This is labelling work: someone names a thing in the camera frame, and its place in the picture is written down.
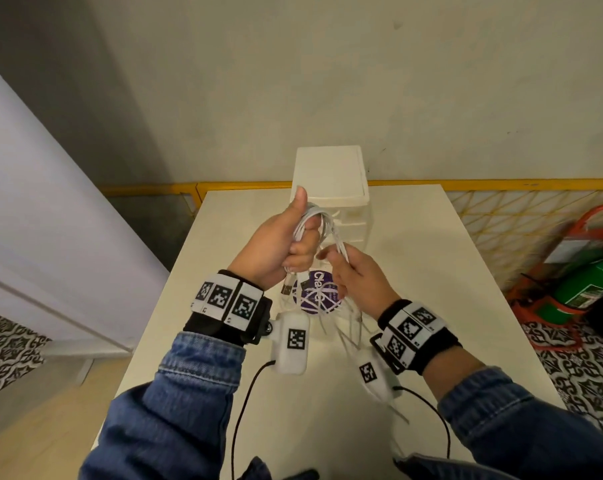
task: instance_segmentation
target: baseboard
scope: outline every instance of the baseboard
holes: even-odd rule
[[[124,340],[123,345],[133,349],[137,343]],[[53,340],[39,349],[42,357],[117,358],[129,357],[131,352],[122,350],[99,339]]]

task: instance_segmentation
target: tabletop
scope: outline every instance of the tabletop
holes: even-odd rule
[[[190,316],[190,303],[201,282],[228,266],[259,224],[286,207],[289,196],[288,189],[208,192],[118,394],[153,379]],[[442,316],[464,348],[483,362],[501,367],[534,395],[563,408],[442,188],[371,187],[370,202],[373,225],[365,251],[379,263],[393,288]],[[274,312],[279,289],[267,293]],[[273,478],[312,467],[323,479],[405,479],[394,468],[391,452],[445,455],[445,430],[425,404],[401,396],[395,405],[410,424],[398,420],[368,396],[338,339],[317,338],[315,320],[310,336],[304,375],[284,376],[266,369],[259,377],[237,437],[238,474],[253,456],[259,456]],[[270,360],[270,351],[266,339],[246,347],[229,437],[250,379]],[[435,404],[414,372],[403,373],[400,380]],[[456,438],[451,458],[472,460]],[[230,478],[230,441],[221,478]]]

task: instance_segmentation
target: denim jacket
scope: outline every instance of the denim jacket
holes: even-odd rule
[[[79,478],[219,478],[245,353],[217,339],[181,332],[153,382],[112,402],[99,446]],[[498,368],[467,377],[441,400],[439,411],[477,463],[419,454],[395,459],[413,480],[603,480],[603,434],[583,418],[535,399]],[[311,471],[295,478],[316,477]],[[271,476],[256,458],[242,478]]]

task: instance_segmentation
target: wooden floor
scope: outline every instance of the wooden floor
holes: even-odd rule
[[[30,410],[12,411],[19,418],[0,428],[0,480],[77,478],[128,362],[129,359],[96,362],[81,386],[71,382]],[[41,389],[46,384],[39,381],[36,386],[26,384],[10,391],[12,386],[1,392],[6,397],[12,393],[27,399],[30,395],[23,390],[25,387]]]

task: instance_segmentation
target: fire extinguisher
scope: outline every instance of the fire extinguisher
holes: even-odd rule
[[[562,325],[574,315],[584,313],[602,296],[603,258],[600,258],[560,278],[553,286],[551,299],[543,299],[535,313],[547,322]]]

